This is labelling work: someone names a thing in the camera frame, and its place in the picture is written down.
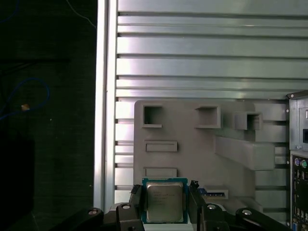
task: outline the rectangular slot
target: rectangular slot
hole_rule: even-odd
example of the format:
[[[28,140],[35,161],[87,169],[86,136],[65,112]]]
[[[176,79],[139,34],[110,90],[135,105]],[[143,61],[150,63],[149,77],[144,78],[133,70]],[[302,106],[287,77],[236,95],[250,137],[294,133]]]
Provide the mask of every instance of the rectangular slot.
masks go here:
[[[308,143],[308,129],[303,129],[303,143]]]
[[[146,152],[177,152],[178,142],[176,141],[145,141]]]
[[[260,114],[247,114],[247,130],[260,130]]]
[[[228,199],[229,190],[225,186],[205,186],[205,197],[211,199]]]
[[[162,106],[160,105],[144,105],[143,106],[143,128],[161,128],[162,127]]]
[[[176,168],[154,168],[149,167],[144,169],[145,177],[156,177],[156,178],[172,178],[177,177]]]
[[[263,126],[262,113],[237,112],[234,114],[234,128],[238,130],[261,130]]]
[[[219,105],[203,105],[196,108],[198,111],[198,125],[196,128],[221,128]]]

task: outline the blue cable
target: blue cable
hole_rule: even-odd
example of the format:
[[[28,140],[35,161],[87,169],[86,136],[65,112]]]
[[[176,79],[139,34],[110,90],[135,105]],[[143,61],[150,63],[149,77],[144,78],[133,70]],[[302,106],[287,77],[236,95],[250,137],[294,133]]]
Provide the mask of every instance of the blue cable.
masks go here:
[[[2,109],[0,110],[0,115],[3,113],[4,109],[7,107],[8,102],[9,102],[9,101],[12,99],[12,97],[15,95],[16,91],[17,91],[22,85],[24,85],[25,83],[27,83],[27,82],[29,82],[29,81],[32,81],[32,80],[38,81],[38,82],[40,82],[42,85],[44,85],[44,87],[45,87],[46,90],[47,90],[47,97],[46,97],[46,99],[45,99],[42,103],[40,103],[39,105],[37,105],[36,107],[30,108],[29,110],[26,110],[26,111],[18,111],[18,112],[11,112],[11,113],[2,115],[2,116],[0,117],[0,120],[5,119],[5,118],[8,117],[8,116],[12,116],[12,115],[20,114],[20,113],[25,113],[25,112],[34,111],[34,110],[36,110],[36,109],[39,109],[39,108],[43,107],[43,106],[47,103],[47,101],[49,100],[49,97],[50,97],[50,90],[49,90],[49,87],[48,87],[47,83],[45,83],[43,80],[41,80],[41,79],[39,79],[39,78],[27,78],[27,79],[25,79],[24,81],[20,82],[20,83],[16,86],[16,88],[11,92],[11,94],[10,94],[10,96],[8,97],[8,99],[7,99],[6,103],[5,103],[5,105],[4,105],[4,106],[2,107]]]
[[[6,21],[9,21],[18,11],[18,8],[19,8],[19,0],[17,0],[17,3],[16,3],[16,6],[15,6],[15,10],[14,12],[11,14],[11,16],[7,17],[6,19],[3,19],[0,21],[0,23],[4,23]]]

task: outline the black mechanical arm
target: black mechanical arm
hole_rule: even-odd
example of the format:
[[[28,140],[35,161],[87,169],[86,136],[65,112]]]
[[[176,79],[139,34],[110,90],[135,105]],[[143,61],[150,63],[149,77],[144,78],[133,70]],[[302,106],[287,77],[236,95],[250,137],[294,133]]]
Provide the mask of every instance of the black mechanical arm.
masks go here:
[[[251,208],[235,216],[215,204],[207,204],[198,192],[198,182],[189,186],[188,213],[194,231],[290,231],[288,227]],[[140,185],[131,191],[129,203],[120,203],[104,214],[98,208],[84,209],[51,231],[144,231],[141,221],[145,192]]]

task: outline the metal frame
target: metal frame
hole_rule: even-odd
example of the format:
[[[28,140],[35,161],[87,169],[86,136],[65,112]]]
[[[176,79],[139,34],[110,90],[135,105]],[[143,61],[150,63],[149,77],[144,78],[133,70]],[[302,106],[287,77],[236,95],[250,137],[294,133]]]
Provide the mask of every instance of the metal frame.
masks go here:
[[[105,147],[105,191],[104,211],[109,211],[115,202],[115,119],[116,119],[116,36],[117,0],[108,5],[108,51],[107,51],[107,92],[106,92],[106,147]]]
[[[107,0],[98,1],[93,205],[101,209],[104,205],[107,10]]]

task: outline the dark background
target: dark background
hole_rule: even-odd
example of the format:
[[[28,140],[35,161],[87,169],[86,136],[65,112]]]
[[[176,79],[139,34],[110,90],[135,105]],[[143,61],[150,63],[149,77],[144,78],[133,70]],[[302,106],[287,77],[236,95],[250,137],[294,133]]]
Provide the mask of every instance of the dark background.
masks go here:
[[[16,2],[0,0],[0,21],[13,13]],[[70,3],[97,24],[96,0]],[[15,65],[6,60],[63,58],[70,61],[39,63],[1,78],[5,97],[29,77],[43,79],[51,91],[43,108],[0,121],[2,130],[18,130],[35,143],[34,209],[12,230],[37,230],[33,215],[39,230],[48,230],[93,202],[96,29],[65,0],[20,0],[17,14],[0,23],[0,70]],[[24,103],[35,106],[45,97],[40,83],[29,82],[10,101],[9,111]],[[21,179],[10,180],[19,185]]]

